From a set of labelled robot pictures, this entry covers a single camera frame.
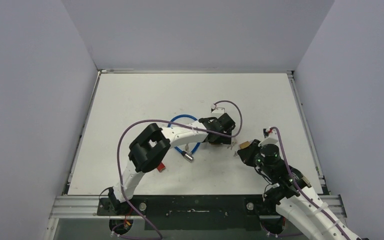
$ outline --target gray wall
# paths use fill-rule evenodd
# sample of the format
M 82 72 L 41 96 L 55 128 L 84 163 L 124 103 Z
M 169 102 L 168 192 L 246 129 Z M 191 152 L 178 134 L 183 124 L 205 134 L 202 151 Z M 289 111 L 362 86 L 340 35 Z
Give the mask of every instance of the gray wall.
M 100 69 L 294 70 L 333 0 L 62 0 Z
M 59 0 L 0 0 L 0 240 L 43 237 L 96 75 Z
M 384 239 L 384 1 L 336 0 L 295 78 L 349 227 Z

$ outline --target screw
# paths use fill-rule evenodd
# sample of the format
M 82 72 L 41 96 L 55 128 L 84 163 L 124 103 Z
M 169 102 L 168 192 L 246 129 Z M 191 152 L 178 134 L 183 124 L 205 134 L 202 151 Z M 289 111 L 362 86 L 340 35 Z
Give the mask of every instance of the screw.
M 141 202 L 141 203 L 139 204 L 139 210 L 141 210 L 141 211 L 145 211 L 145 209 L 147 209 L 147 205 L 146 205 L 146 203 Z
M 252 202 L 248 202 L 248 203 L 246 204 L 246 209 L 248 209 L 249 211 L 254 210 L 254 203 L 252 203 Z

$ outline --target orange wire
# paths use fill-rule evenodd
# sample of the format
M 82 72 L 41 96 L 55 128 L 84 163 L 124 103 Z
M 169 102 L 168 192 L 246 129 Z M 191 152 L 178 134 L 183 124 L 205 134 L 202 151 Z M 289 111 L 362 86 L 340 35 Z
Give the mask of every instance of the orange wire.
M 124 215 L 124 223 L 123 223 L 124 226 L 126 226 L 126 223 L 127 223 L 127 216 L 130 216 L 132 212 L 133 212 L 133 208 L 130 208 L 130 211 L 126 215 Z

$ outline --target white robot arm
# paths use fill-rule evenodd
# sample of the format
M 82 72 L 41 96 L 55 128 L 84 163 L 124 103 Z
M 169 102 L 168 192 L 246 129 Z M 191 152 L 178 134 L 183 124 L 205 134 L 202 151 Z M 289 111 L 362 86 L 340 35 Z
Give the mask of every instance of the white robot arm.
M 208 133 L 204 131 L 196 131 L 192 128 L 205 129 L 204 124 L 199 122 L 199 120 L 194 121 L 191 124 L 188 124 L 190 128 L 183 127 L 161 127 L 161 133 L 164 138 L 168 139 L 170 142 L 169 149 L 174 147 L 188 144 L 188 143 L 202 143 L 206 140 Z M 135 189 L 141 181 L 142 177 L 145 175 L 143 171 L 136 171 L 136 166 L 133 161 L 128 161 L 126 168 L 123 171 L 123 185 L 124 193 L 127 196 L 127 199 L 132 199 Z M 114 187 L 114 196 L 120 202 L 125 202 L 125 198 L 122 195 L 120 182 L 118 182 Z
M 277 135 L 286 159 L 280 133 L 272 129 L 264 130 L 266 139 Z M 310 240 L 361 240 L 334 215 L 308 179 L 281 159 L 276 142 L 266 139 L 237 151 L 244 164 L 259 168 L 259 174 L 272 182 L 273 187 L 263 194 L 264 206 L 288 219 Z

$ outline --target purple cable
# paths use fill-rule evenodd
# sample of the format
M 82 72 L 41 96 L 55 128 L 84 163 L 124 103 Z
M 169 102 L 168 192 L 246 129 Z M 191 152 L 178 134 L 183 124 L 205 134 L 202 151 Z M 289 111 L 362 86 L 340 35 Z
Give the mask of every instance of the purple cable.
M 237 109 L 237 111 L 239 113 L 239 118 L 240 118 L 239 129 L 238 129 L 236 134 L 230 136 L 230 135 L 227 135 L 227 134 L 223 134 L 223 133 L 219 133 L 219 132 L 211 131 L 211 130 L 207 130 L 207 129 L 202 129 L 202 128 L 192 127 L 192 129 L 194 129 L 196 131 L 206 132 L 206 133 L 209 133 L 209 134 L 219 135 L 219 136 L 226 137 L 226 138 L 234 138 L 234 137 L 239 135 L 239 133 L 241 132 L 241 129 L 242 129 L 242 113 L 241 113 L 241 110 L 239 109 L 238 105 L 236 105 L 234 102 L 229 101 L 229 100 L 220 100 L 220 101 L 215 102 L 214 105 L 217 105 L 219 103 L 230 103 L 230 104 L 232 104 L 233 106 L 236 107 L 236 109 Z M 165 124 L 176 125 L 176 126 L 183 127 L 183 128 L 186 128 L 186 129 L 191 129 L 191 126 L 188 126 L 188 125 L 185 125 L 185 124 L 181 124 L 181 123 L 177 123 L 177 122 L 172 122 L 172 121 L 159 120 L 159 119 L 141 120 L 141 121 L 137 121 L 137 122 L 133 123 L 128 128 L 126 128 L 126 130 L 124 130 L 123 134 L 121 135 L 120 140 L 118 141 L 118 145 L 117 145 L 117 167 L 118 167 L 118 175 L 120 176 L 120 182 L 121 182 L 121 194 L 123 195 L 123 197 L 126 200 L 127 204 L 129 204 L 131 209 L 133 209 L 137 214 L 139 214 L 139 216 L 141 216 L 156 231 L 156 233 L 159 235 L 159 237 L 135 237 L 135 236 L 123 236 L 123 235 L 120 235 L 120 237 L 124 238 L 124 239 L 132 239 L 132 240 L 162 240 L 163 239 L 163 235 L 161 234 L 160 230 L 158 230 L 158 228 L 146 216 L 144 216 L 135 206 L 133 206 L 133 204 L 127 198 L 125 190 L 124 190 L 124 187 L 123 187 L 123 175 L 122 175 L 122 169 L 121 169 L 121 166 L 120 166 L 120 147 L 122 145 L 122 140 L 125 137 L 126 133 L 131 128 L 133 128 L 134 126 L 136 126 L 138 124 L 143 124 L 143 123 L 165 123 Z M 114 226 L 112 228 L 112 231 L 115 232 L 115 229 L 118 228 L 121 225 L 124 225 L 124 222 Z
M 309 196 L 307 196 L 303 190 L 300 188 L 300 186 L 298 186 L 297 182 L 295 181 L 295 178 L 294 178 L 294 175 L 292 174 L 291 172 L 291 168 L 289 167 L 289 163 L 288 163 L 288 160 L 286 159 L 286 154 L 285 154 L 285 149 L 284 149 L 284 145 L 282 143 L 282 138 L 281 138 L 281 132 L 279 131 L 279 128 L 277 127 L 271 127 L 270 130 L 276 130 L 277 132 L 277 137 L 279 138 L 279 145 L 280 145 L 280 150 L 282 151 L 282 155 L 283 155 L 283 160 L 285 161 L 285 165 L 286 165 L 286 170 L 287 170 L 287 173 L 289 174 L 289 177 L 292 179 L 292 183 L 293 185 L 295 186 L 295 188 L 298 190 L 298 192 L 300 194 L 302 194 L 304 196 L 305 199 L 307 199 L 307 201 L 309 201 L 312 205 L 314 205 L 316 208 L 320 208 L 320 206 L 318 206 L 313 200 L 311 200 L 311 198 L 309 198 Z M 335 223 L 335 220 L 333 219 L 332 216 L 330 216 L 325 210 L 321 210 L 321 212 L 326 215 L 326 217 L 332 221 L 332 223 Z M 351 238 L 345 233 L 345 231 L 339 226 L 339 225 L 336 225 L 336 228 L 338 228 L 338 230 L 342 233 L 342 235 L 347 239 L 347 240 L 351 240 Z

